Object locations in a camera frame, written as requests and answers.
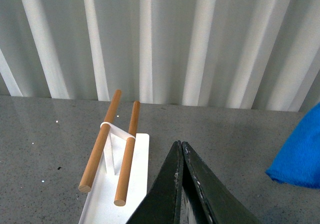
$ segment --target speckled gray surface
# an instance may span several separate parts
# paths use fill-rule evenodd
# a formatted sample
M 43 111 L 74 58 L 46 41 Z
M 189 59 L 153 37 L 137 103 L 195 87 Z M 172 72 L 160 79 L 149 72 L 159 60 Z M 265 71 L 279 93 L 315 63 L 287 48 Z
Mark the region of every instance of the speckled gray surface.
M 87 197 L 78 184 L 108 106 L 0 96 L 0 223 L 78 223 Z M 126 130 L 131 108 L 121 103 L 114 124 Z M 280 185 L 264 173 L 303 115 L 142 104 L 148 189 L 172 143 L 188 141 L 263 223 L 320 223 L 319 190 Z

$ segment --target table surface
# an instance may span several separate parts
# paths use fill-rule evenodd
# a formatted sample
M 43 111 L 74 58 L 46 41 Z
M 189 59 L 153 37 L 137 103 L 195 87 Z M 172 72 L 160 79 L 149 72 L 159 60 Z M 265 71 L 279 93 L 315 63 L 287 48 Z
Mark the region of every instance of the table surface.
M 109 102 L 0 96 L 0 223 L 78 223 L 78 185 Z M 114 124 L 129 128 L 132 103 Z M 142 104 L 148 190 L 172 143 L 188 141 L 262 223 L 320 223 L 319 191 L 265 174 L 304 113 Z

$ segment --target blue cloth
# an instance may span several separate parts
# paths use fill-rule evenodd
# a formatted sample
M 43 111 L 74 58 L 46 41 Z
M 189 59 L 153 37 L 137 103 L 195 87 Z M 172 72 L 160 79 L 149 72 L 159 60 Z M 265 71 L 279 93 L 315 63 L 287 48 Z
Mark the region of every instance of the blue cloth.
M 279 183 L 320 188 L 320 103 L 302 118 L 265 173 Z

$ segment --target white corrugated panel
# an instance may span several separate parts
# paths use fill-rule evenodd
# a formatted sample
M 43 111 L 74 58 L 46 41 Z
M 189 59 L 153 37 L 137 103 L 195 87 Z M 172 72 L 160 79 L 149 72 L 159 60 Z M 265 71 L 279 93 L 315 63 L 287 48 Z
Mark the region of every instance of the white corrugated panel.
M 320 0 L 0 0 L 0 94 L 308 111 Z

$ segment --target white base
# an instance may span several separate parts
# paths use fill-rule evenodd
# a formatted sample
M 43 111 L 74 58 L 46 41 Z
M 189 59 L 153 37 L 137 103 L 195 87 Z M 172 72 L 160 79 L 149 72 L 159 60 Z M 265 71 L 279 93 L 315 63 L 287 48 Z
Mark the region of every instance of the white base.
M 104 149 L 106 153 L 101 157 L 92 190 L 85 201 L 80 224 L 125 224 L 147 194 L 149 135 L 141 133 L 136 135 L 128 194 L 124 207 L 114 205 L 114 199 L 126 141 L 113 134 L 110 137 L 115 175 L 112 164 L 105 162 L 105 156 L 110 157 L 110 152 L 108 154 L 106 152 L 110 150 L 110 143 L 107 141 Z

